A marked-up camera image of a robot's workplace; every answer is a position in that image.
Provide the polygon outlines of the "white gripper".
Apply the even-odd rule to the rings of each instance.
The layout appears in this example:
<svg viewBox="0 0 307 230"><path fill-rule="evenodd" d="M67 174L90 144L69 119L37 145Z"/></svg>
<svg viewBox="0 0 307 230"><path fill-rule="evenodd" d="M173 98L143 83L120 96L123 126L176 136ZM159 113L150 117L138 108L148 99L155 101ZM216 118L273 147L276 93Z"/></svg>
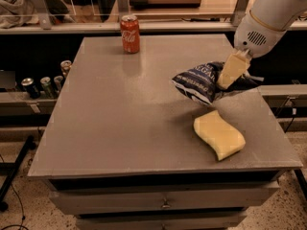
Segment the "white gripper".
<svg viewBox="0 0 307 230"><path fill-rule="evenodd" d="M227 89L250 67L251 58L269 53L287 30L287 21L282 14L256 13L250 10L242 19L234 36L236 51L226 60L217 84Z"/></svg>

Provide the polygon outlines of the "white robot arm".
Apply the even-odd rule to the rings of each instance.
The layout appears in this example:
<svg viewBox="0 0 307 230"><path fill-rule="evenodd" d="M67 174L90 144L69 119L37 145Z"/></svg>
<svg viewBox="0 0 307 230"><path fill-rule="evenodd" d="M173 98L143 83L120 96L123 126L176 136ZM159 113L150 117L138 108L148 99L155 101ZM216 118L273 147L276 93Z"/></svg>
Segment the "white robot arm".
<svg viewBox="0 0 307 230"><path fill-rule="evenodd" d="M253 58L269 53L297 18L307 11L307 0L255 0L234 35L217 84L227 89L246 73Z"/></svg>

